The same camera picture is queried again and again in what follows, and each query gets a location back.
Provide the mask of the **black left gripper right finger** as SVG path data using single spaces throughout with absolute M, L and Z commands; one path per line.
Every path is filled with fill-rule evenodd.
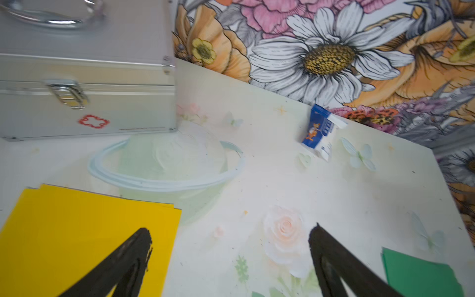
M 323 296 L 347 297 L 344 283 L 357 297 L 399 297 L 401 295 L 320 225 L 316 225 L 310 231 L 309 247 Z

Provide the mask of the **yellow paper sheet under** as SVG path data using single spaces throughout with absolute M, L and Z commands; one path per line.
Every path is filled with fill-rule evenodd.
M 138 297 L 159 297 L 180 218 L 172 204 L 50 185 L 25 189 L 1 229 L 1 295 L 62 297 L 146 228 L 153 250 Z

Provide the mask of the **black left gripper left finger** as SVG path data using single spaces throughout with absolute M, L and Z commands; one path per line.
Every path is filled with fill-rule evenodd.
M 63 297 L 137 297 L 152 254 L 152 237 L 138 229 L 122 245 L 94 267 Z

